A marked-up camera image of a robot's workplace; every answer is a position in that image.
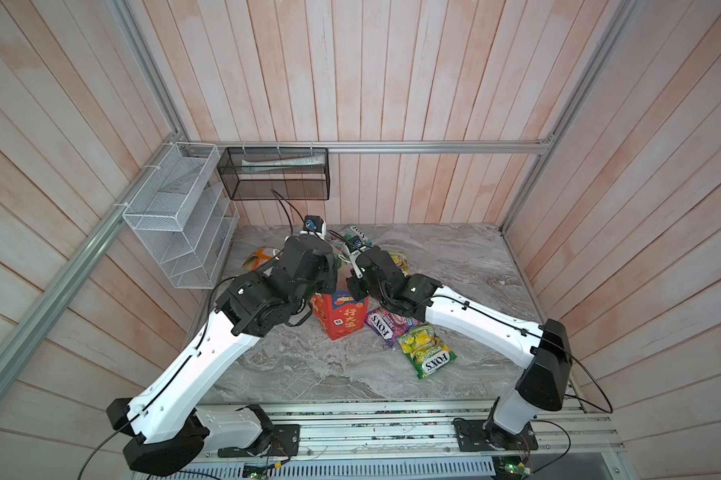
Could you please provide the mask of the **red paper bag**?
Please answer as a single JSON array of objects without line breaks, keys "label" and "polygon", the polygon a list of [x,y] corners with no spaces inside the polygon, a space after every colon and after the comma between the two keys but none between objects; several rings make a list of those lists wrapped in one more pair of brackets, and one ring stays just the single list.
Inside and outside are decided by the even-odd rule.
[{"label": "red paper bag", "polygon": [[338,289],[334,294],[316,294],[312,296],[310,304],[314,316],[332,340],[346,337],[366,325],[368,298],[356,300],[348,290]]}]

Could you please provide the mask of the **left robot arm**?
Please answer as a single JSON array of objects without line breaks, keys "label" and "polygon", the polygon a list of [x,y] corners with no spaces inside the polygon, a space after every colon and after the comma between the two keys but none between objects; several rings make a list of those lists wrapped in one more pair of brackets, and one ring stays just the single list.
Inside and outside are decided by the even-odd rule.
[{"label": "left robot arm", "polygon": [[286,238],[272,260],[232,278],[206,324],[162,375],[141,394],[108,406],[112,429],[130,436],[124,448],[130,470],[169,476],[203,453],[266,454],[274,426],[262,407],[202,407],[200,400],[272,328],[298,312],[310,316],[310,298],[334,292],[337,277],[332,245],[303,231]]}]

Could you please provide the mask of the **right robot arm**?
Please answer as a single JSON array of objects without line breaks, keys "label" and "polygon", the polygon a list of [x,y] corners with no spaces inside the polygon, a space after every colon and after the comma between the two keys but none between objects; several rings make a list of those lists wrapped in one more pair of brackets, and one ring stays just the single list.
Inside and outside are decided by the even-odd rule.
[{"label": "right robot arm", "polygon": [[501,396],[485,423],[488,432],[519,435],[541,412],[562,409],[573,356],[566,327],[541,325],[474,302],[435,278],[404,274],[378,246],[346,246],[352,265],[350,293],[371,296],[386,310],[455,330],[496,350],[522,368],[520,379]]}]

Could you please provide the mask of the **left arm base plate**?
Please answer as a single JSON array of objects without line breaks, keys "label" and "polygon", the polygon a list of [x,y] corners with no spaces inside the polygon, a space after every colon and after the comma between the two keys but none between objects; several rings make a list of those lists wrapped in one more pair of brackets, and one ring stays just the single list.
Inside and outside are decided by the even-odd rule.
[{"label": "left arm base plate", "polygon": [[246,448],[228,447],[218,450],[220,458],[255,458],[270,456],[294,457],[300,446],[300,425],[276,424]]}]

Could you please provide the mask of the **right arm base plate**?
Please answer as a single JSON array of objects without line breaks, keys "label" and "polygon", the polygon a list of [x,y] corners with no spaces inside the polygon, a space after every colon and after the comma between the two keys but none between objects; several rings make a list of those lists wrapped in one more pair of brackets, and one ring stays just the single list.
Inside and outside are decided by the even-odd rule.
[{"label": "right arm base plate", "polygon": [[539,449],[539,442],[532,428],[527,423],[518,434],[506,432],[500,427],[485,427],[486,421],[455,418],[456,440],[460,452],[485,451],[518,451],[528,452]]}]

